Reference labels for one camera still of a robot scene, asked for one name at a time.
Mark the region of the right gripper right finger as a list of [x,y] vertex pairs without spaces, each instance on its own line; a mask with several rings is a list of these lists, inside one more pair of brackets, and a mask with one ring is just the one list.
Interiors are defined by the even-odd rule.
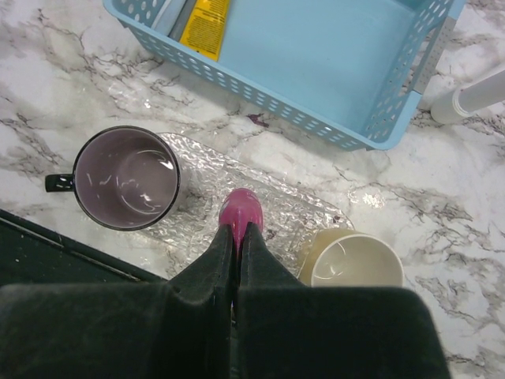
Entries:
[[428,307],[397,287],[307,287],[247,226],[237,289],[243,378],[448,378]]

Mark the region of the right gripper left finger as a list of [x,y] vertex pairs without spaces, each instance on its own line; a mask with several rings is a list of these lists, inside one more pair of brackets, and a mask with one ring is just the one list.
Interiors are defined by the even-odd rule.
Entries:
[[172,280],[1,285],[4,378],[228,378],[230,229]]

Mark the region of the pink toothpaste tube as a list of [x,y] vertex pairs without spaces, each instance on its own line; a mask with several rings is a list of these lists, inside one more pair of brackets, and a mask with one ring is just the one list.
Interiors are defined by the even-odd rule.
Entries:
[[254,223],[260,231],[263,231],[264,215],[260,200],[250,189],[233,189],[220,209],[219,226],[231,227],[237,254],[241,253],[241,245],[249,223]]

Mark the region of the blue plastic basket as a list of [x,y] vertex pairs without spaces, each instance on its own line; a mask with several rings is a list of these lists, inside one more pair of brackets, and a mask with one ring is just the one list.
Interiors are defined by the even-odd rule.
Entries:
[[461,1],[234,1],[217,60],[169,37],[164,1],[106,1],[144,49],[346,151],[400,142]]

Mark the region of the purple translucent cup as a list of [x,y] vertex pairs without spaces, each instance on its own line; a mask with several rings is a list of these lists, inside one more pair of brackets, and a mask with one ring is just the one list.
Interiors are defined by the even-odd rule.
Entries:
[[48,193],[71,192],[97,224],[138,231],[176,210],[188,174],[160,135],[137,126],[114,126],[90,138],[69,174],[49,174]]

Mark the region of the clear textured round tray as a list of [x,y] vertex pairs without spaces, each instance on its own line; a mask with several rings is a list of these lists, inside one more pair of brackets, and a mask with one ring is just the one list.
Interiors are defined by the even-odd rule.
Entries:
[[248,223],[257,225],[274,257],[293,275],[301,270],[302,248],[323,229],[353,224],[336,206],[272,178],[198,141],[162,133],[183,167],[185,188],[176,211],[144,233],[163,244],[163,272],[175,277],[211,244],[220,224],[230,225],[235,241]]

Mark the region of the yellow mug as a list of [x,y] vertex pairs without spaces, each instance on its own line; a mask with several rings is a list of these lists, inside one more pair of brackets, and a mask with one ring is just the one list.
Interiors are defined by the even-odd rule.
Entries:
[[402,287],[397,253],[377,237],[350,229],[317,231],[300,248],[298,279],[309,287]]

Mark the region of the yellow toothpaste tube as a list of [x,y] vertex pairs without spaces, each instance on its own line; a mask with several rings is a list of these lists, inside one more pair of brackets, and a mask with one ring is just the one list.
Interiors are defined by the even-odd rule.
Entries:
[[217,62],[229,7],[230,0],[196,0],[180,43]]

